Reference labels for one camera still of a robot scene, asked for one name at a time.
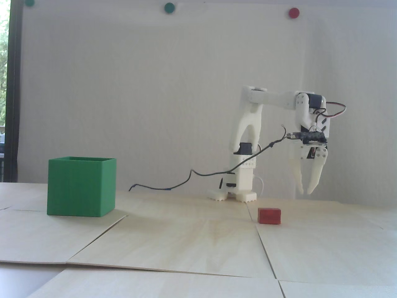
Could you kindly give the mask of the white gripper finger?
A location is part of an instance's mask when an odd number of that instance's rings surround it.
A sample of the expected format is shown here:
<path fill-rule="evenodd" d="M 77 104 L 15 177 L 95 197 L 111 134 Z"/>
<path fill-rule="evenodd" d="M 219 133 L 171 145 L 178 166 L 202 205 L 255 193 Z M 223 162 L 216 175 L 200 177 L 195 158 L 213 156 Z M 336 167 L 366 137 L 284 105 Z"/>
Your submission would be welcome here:
<path fill-rule="evenodd" d="M 314 153 L 314 161 L 312 165 L 312 172 L 310 176 L 309 186 L 307 188 L 307 194 L 312 194 L 321 178 L 323 166 L 326 163 L 328 157 L 327 148 L 317 148 Z"/>
<path fill-rule="evenodd" d="M 292 170 L 292 175 L 295 181 L 295 185 L 300 194 L 304 194 L 302 184 L 302 173 L 301 173 L 301 160 L 300 158 L 289 159 L 289 165 Z"/>

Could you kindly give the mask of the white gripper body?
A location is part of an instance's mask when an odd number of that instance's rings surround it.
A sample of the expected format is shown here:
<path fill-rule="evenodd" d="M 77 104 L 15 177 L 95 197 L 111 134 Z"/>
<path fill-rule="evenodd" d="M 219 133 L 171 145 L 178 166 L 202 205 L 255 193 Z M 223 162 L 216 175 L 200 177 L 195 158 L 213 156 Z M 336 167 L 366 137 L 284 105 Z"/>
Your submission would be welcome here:
<path fill-rule="evenodd" d="M 321 116 L 308 128 L 300 126 L 300 131 L 288 133 L 291 141 L 292 158 L 314 159 L 317 148 L 328 148 L 329 120 Z"/>

